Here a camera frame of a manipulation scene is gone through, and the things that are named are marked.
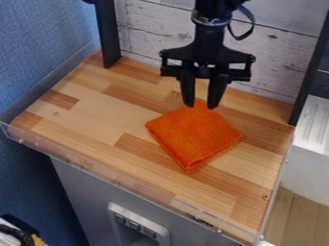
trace black frame post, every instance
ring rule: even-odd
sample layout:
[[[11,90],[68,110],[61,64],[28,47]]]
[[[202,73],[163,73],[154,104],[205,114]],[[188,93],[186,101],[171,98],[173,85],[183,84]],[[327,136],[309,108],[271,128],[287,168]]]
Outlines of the black frame post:
[[[311,85],[315,79],[316,71],[321,62],[321,58],[323,56],[328,40],[329,40],[329,12],[327,13],[327,17],[324,21],[324,25],[322,27],[322,31],[319,36],[316,49],[315,52],[313,53],[303,84],[299,90],[298,97],[294,103],[293,111],[291,113],[291,119],[289,121],[290,125],[293,126],[297,125],[299,116],[303,111],[305,102],[310,93]]]
[[[95,1],[96,16],[104,67],[109,68],[121,58],[114,0]]]

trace white wood paneling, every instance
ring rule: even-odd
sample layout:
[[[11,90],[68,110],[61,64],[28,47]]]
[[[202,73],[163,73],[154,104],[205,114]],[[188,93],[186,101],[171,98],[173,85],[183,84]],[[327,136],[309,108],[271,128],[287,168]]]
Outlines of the white wood paneling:
[[[160,50],[192,41],[194,25],[190,22],[189,11],[140,0],[126,2],[130,52],[158,60]],[[248,28],[248,24],[239,21],[234,21],[233,25],[237,32]],[[228,47],[257,57],[252,81],[243,83],[246,85],[243,89],[257,93],[267,91],[280,100],[293,101],[304,78],[316,38],[257,26],[250,38],[237,42],[227,35],[225,43]]]
[[[195,0],[146,0],[168,6],[191,10]],[[252,0],[245,3],[256,16],[257,23],[318,37],[325,15],[329,9],[328,0]],[[235,19],[244,20],[235,13]]]

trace orange towel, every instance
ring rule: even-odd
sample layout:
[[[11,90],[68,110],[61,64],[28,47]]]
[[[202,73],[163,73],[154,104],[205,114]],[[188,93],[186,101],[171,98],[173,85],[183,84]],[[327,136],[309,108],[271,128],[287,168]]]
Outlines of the orange towel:
[[[201,100],[195,102],[195,108],[172,111],[146,127],[188,174],[242,139],[224,117],[208,110]]]

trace clear acrylic panel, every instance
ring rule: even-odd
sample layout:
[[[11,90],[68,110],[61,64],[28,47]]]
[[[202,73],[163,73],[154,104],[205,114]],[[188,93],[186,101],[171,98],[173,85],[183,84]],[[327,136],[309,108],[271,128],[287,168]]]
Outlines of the clear acrylic panel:
[[[40,151],[51,158],[62,160],[65,163],[80,169],[81,171],[87,172],[90,175],[111,183],[112,185],[120,187],[128,192],[132,192],[144,199],[150,200],[153,203],[172,210],[173,212],[186,216],[188,219],[198,222],[210,230],[213,230],[215,233],[227,236],[239,243],[245,245],[256,245],[263,240],[261,234],[251,233],[250,231],[239,227],[238,225],[232,224],[223,218],[217,217],[206,210],[198,208],[189,202],[178,199],[171,194],[167,194],[150,184],[145,184],[139,180],[129,177],[108,165],[89,159],[70,149],[63,148],[54,141],[49,141],[48,139],[39,137],[38,135],[34,135],[11,125],[11,122],[18,115],[33,104],[65,74],[72,70],[75,65],[77,64],[66,66],[66,69],[60,69],[60,67],[55,69],[54,72],[50,73],[47,78],[38,83],[20,99],[15,101],[7,111],[0,115],[0,127],[6,137],[20,144],[24,144],[27,147]],[[273,192],[271,196],[265,222],[268,218],[270,208],[272,207],[275,193],[276,192]]]

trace wall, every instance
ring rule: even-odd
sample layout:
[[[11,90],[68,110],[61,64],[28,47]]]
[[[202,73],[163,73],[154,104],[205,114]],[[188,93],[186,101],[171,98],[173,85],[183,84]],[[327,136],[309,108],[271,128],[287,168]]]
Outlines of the wall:
[[[159,64],[164,48],[188,44],[193,38],[190,10],[194,0],[117,0],[122,48],[126,56]],[[253,36],[225,43],[257,57],[250,83],[233,86],[293,102],[304,78],[329,8],[327,0],[253,0],[246,4],[256,15]],[[237,33],[249,28],[235,14]]]
[[[67,59],[81,62],[96,36],[93,6],[80,0],[0,1],[0,114]],[[0,133],[4,213],[36,227],[49,245],[87,245],[49,159]]]

